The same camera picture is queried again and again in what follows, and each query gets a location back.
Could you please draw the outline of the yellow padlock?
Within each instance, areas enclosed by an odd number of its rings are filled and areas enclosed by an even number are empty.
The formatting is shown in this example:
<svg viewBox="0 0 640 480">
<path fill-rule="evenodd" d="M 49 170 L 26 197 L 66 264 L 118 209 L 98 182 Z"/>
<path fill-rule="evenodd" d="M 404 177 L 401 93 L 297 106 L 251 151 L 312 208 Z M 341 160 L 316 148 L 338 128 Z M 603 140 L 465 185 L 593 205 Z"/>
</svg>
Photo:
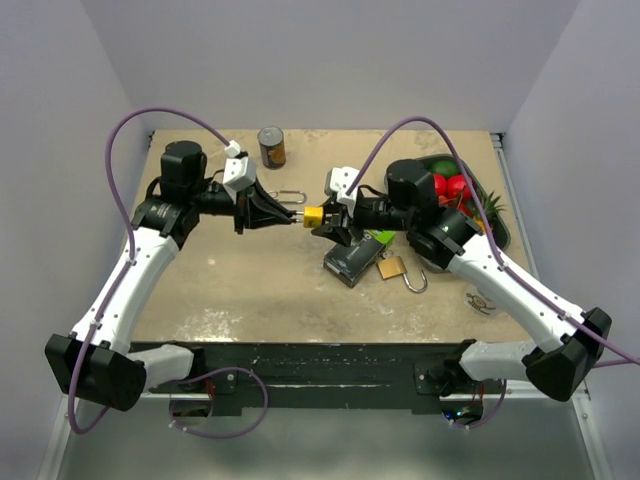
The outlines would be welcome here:
<svg viewBox="0 0 640 480">
<path fill-rule="evenodd" d="M 324 208 L 306 206 L 300 211 L 296 211 L 296 222 L 301 223 L 304 228 L 314 229 L 323 224 Z"/>
</svg>

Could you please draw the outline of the long shackle brass padlock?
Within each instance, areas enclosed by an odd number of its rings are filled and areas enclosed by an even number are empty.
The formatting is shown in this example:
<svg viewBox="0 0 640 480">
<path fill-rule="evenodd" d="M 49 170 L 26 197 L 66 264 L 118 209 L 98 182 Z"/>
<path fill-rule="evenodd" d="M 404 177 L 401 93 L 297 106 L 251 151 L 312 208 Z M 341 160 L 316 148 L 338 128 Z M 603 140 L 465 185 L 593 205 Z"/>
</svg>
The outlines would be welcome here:
<svg viewBox="0 0 640 480">
<path fill-rule="evenodd" d="M 272 190 L 268 194 L 283 205 L 302 205 L 307 201 L 307 194 L 299 190 Z"/>
</svg>

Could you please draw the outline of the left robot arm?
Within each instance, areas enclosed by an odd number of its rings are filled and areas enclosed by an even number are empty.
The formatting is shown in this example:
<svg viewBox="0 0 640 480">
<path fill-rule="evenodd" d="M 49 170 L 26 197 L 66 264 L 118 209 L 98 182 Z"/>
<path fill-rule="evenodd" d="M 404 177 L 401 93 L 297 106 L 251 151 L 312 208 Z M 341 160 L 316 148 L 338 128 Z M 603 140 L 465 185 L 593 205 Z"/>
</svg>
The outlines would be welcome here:
<svg viewBox="0 0 640 480">
<path fill-rule="evenodd" d="M 291 225 L 296 213 L 276 201 L 256 178 L 256 165 L 237 144 L 226 149 L 223 180 L 206 177 L 207 157 L 193 141 L 168 144 L 161 173 L 135 209 L 132 239 L 89 311 L 66 336 L 52 335 L 45 356 L 69 399 L 127 411 L 141 394 L 174 382 L 200 390 L 207 368 L 196 352 L 169 343 L 130 350 L 135 325 L 163 272 L 182 250 L 201 216 L 229 216 L 236 233 Z"/>
</svg>

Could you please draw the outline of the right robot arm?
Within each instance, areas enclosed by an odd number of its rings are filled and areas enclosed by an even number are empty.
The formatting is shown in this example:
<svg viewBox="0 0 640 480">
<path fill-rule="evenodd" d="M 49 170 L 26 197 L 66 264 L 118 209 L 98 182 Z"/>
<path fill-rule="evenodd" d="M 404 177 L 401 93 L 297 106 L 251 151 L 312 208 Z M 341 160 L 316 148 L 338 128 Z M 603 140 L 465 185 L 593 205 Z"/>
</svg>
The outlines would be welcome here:
<svg viewBox="0 0 640 480">
<path fill-rule="evenodd" d="M 563 299 L 531 277 L 464 212 L 440 205 L 430 166 L 434 157 L 401 159 L 386 169 L 386 191 L 367 197 L 347 193 L 352 167 L 332 169 L 326 201 L 307 207 L 303 224 L 313 235 L 348 246 L 366 230 L 402 231 L 416 254 L 474 285 L 530 336 L 529 341 L 464 341 L 431 369 L 442 394 L 469 392 L 484 380 L 528 381 L 556 401 L 569 400 L 603 353 L 609 315 Z"/>
</svg>

